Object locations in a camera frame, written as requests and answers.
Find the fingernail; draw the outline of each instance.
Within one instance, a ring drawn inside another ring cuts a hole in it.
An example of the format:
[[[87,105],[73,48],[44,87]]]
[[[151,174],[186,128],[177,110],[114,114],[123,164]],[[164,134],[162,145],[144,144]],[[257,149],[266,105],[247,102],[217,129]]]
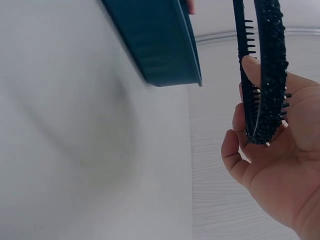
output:
[[[259,65],[260,61],[253,56],[244,56],[242,59],[242,63],[246,65]]]

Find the teal plastic tray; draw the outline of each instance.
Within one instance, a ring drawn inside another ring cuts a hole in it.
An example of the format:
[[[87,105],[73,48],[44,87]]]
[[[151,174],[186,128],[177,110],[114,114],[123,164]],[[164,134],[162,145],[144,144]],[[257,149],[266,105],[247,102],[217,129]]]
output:
[[[202,85],[185,0],[101,1],[147,83]]]

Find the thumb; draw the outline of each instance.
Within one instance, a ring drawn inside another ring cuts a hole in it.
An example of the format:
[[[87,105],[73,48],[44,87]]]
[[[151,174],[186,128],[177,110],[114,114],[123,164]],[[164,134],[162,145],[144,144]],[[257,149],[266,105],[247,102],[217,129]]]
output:
[[[261,88],[261,65],[260,61],[252,56],[244,56],[242,59],[242,67],[248,79],[258,88]],[[310,79],[287,73],[286,87],[287,92],[294,94],[306,87],[319,86],[319,83]]]
[[[261,65],[260,61],[252,56],[244,56],[242,58],[242,67],[243,70],[250,80],[250,82],[257,86],[261,87]]]

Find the finger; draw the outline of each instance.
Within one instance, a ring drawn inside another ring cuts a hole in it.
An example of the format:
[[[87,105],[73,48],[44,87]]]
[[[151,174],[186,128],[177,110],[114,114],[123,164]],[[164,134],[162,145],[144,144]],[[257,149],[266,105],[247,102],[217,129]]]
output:
[[[258,88],[261,88],[261,65],[259,60],[252,56],[245,56],[242,59],[242,67],[249,80]],[[294,94],[297,91],[306,88],[319,86],[319,83],[310,79],[287,73],[286,87],[287,93]]]
[[[250,163],[242,159],[239,153],[238,136],[233,130],[229,130],[226,132],[221,147],[221,156],[225,168],[230,173],[230,175],[238,183],[243,184],[243,177]]]
[[[267,148],[267,145],[256,145],[249,143],[246,135],[245,110],[243,103],[240,103],[235,107],[232,128],[237,134],[239,146],[244,155],[251,162],[259,159],[260,155],[263,154],[263,151]]]
[[[280,127],[277,128],[275,134],[272,136],[272,139],[270,140],[270,144],[273,143],[275,140],[278,139],[278,137],[286,130],[286,126],[281,124]]]
[[[187,0],[186,3],[188,5],[189,14],[194,15],[195,14],[195,0]]]

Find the white wall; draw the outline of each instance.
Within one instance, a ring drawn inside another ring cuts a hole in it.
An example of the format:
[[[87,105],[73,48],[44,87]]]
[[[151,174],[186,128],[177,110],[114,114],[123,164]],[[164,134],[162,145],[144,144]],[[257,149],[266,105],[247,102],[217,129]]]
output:
[[[191,240],[187,89],[145,86],[98,1],[0,5],[0,239]]]

